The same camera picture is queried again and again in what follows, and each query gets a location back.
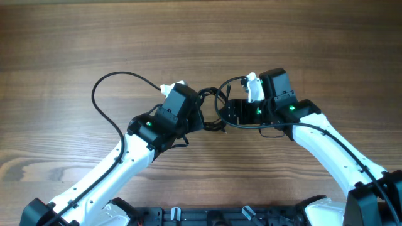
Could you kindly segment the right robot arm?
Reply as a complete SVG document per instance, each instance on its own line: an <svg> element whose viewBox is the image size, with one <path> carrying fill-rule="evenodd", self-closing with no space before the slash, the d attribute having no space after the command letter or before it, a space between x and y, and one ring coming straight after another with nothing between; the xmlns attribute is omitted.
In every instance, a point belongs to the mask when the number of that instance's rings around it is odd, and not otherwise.
<svg viewBox="0 0 402 226"><path fill-rule="evenodd" d="M288 74L275 68L238 78L246 99L216 113L227 125L273 127L309 151L342 189L346 201L316 196L302 207L306 225L401 225L401 171L388 172L360 153L308 99L298 100Z"/></svg>

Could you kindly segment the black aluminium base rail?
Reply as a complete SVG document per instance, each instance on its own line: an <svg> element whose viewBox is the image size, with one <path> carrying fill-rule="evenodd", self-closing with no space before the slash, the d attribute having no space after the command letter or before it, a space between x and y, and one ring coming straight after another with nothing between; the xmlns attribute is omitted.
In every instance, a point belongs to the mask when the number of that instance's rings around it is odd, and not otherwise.
<svg viewBox="0 0 402 226"><path fill-rule="evenodd" d="M156 208L128 207L129 225L193 226L193 225L310 225L297 206L269 208Z"/></svg>

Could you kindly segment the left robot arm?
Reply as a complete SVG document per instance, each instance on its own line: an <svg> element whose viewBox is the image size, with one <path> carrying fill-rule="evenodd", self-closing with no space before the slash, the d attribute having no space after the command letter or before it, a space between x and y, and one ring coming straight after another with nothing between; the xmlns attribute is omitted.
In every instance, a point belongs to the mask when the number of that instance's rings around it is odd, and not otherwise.
<svg viewBox="0 0 402 226"><path fill-rule="evenodd" d="M182 83L162 85L154 115L134 117L127 132L95 168L49 203L38 198L23 210L20 225L90 225L109 200L177 139L203 129L199 94Z"/></svg>

